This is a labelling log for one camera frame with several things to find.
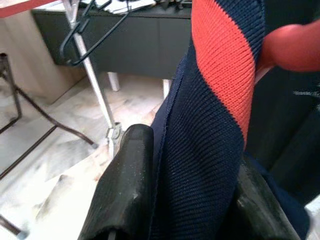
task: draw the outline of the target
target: metal pole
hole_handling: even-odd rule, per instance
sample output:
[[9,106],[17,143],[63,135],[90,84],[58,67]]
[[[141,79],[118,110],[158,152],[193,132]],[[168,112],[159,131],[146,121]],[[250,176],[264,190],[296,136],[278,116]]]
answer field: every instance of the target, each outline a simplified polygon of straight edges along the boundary
[[[63,0],[63,5],[65,8],[65,14],[66,14],[68,23],[70,27],[73,28],[77,20],[78,6],[79,6],[80,0],[71,0],[71,1],[72,2],[70,3],[70,0]],[[87,52],[87,48],[82,36],[78,33],[75,33],[73,37],[80,55],[83,56]],[[101,111],[108,123],[108,127],[109,129],[114,129],[116,127],[116,124],[115,124],[113,114],[110,110],[110,106],[108,104],[107,97],[104,92],[104,88],[98,82],[93,65],[89,57],[87,57],[83,61],[83,65],[85,67],[86,73],[93,87],[94,93],[100,104]]]
[[2,180],[8,173],[11,172],[23,159],[25,159],[37,146],[40,145],[55,129],[57,126],[51,127],[42,137],[38,139],[27,151],[25,151],[17,160],[14,161],[6,170],[0,174],[0,180]]
[[[68,23],[71,28],[74,28],[77,22],[77,13],[80,0],[62,0],[62,2],[65,8],[65,15],[68,20]],[[82,36],[78,33],[75,33],[73,35],[73,38],[80,55],[85,55],[87,53],[87,48]],[[83,65],[93,87],[94,93],[100,104],[101,111],[108,124],[106,137],[108,138],[109,154],[113,159],[117,147],[117,142],[119,141],[122,133],[122,127],[119,122],[115,122],[114,120],[113,114],[108,104],[107,96],[104,92],[104,88],[98,82],[95,70],[89,57],[86,57],[84,59]]]
[[86,141],[88,144],[90,144],[94,149],[98,148],[98,144],[96,144],[94,141],[92,141],[90,138],[88,138],[86,135],[83,133],[74,130],[73,128],[67,127],[63,125],[62,123],[58,122],[51,116],[49,116],[45,111],[42,110],[41,107],[39,107],[24,91],[22,91],[18,86],[14,86],[16,91],[28,102],[30,103],[43,117],[45,117],[49,122],[54,124],[56,127],[61,128],[62,130],[67,131],[68,133],[74,134],[78,136],[79,138],[83,139]]
[[5,130],[7,130],[9,127],[11,127],[13,124],[15,124],[22,117],[22,111],[21,111],[21,106],[20,106],[20,102],[19,102],[17,91],[16,91],[16,86],[15,86],[14,78],[12,76],[12,71],[10,68],[7,54],[5,53],[0,54],[0,65],[1,65],[0,74],[4,78],[4,80],[9,83],[11,92],[13,94],[16,112],[18,115],[17,117],[13,118],[7,125],[5,125],[3,128],[0,129],[0,134],[1,134]]

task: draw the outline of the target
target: marble floor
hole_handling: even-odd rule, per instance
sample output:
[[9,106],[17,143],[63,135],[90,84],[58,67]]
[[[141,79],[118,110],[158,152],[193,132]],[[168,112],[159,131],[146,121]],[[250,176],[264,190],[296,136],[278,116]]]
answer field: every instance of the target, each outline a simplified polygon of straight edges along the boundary
[[[163,101],[160,79],[120,74],[121,89],[106,88],[111,110],[125,130],[150,125]],[[111,161],[107,124],[87,78],[54,104],[32,97],[63,124],[99,144],[93,149],[78,137],[55,130],[0,183],[0,214],[29,233],[29,240],[76,240],[97,180]],[[0,135],[0,172],[28,149],[52,124],[21,99],[23,118]],[[0,128],[15,116],[8,86],[0,79]],[[308,240],[320,240],[320,196],[306,207],[312,218]],[[0,227],[0,240],[16,239]]]

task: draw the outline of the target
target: knitted scarf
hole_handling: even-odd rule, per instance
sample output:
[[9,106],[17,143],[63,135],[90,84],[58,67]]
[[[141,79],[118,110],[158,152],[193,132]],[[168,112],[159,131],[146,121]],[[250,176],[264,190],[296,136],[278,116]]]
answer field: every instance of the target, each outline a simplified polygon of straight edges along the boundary
[[152,240],[215,238],[246,145],[263,9],[260,0],[193,0],[189,49],[152,124]]

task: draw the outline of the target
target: white paper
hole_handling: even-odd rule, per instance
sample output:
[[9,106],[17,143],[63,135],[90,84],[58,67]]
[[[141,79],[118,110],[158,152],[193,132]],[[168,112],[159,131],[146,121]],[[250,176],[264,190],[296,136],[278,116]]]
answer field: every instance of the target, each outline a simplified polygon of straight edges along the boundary
[[97,5],[97,7],[101,7],[103,4],[105,4],[108,1],[109,0],[95,0],[95,5]]
[[62,2],[62,0],[58,0],[58,1],[54,1],[54,2],[50,2],[47,4],[44,4],[42,6],[38,6],[35,9],[45,9],[45,10],[56,10],[56,11],[64,11],[65,7],[64,4]]
[[89,4],[91,2],[91,0],[81,0],[82,3],[84,4]]
[[[128,5],[131,11],[133,11],[145,6],[153,5],[155,3],[156,3],[155,0],[138,0],[138,1],[130,1]],[[112,0],[112,3],[109,6],[105,7],[104,10],[112,14],[125,14],[128,11],[127,2]]]

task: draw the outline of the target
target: plastic hanger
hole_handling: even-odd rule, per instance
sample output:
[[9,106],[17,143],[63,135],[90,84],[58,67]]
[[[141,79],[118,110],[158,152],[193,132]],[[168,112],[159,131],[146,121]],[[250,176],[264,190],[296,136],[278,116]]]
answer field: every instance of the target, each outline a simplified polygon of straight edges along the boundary
[[[107,1],[102,6],[98,7],[97,10],[101,11],[108,5],[110,5],[112,0]],[[65,55],[65,49],[66,46],[70,43],[70,41],[73,39],[75,34],[82,34],[86,27],[88,26],[90,22],[90,15],[89,11],[92,9],[93,5],[95,3],[95,0],[92,0],[84,9],[81,17],[79,20],[74,24],[71,31],[68,33],[68,35],[63,40],[62,44],[60,45],[60,56],[62,59],[66,60]],[[110,34],[113,33],[113,31],[128,17],[129,13],[131,12],[131,9],[129,8],[129,0],[126,0],[126,7],[127,7],[127,13],[107,32],[105,33],[92,47],[89,48],[89,50],[82,55],[78,60],[72,61],[71,59],[66,60],[66,63],[70,66],[77,66],[79,65],[83,60],[85,60]]]

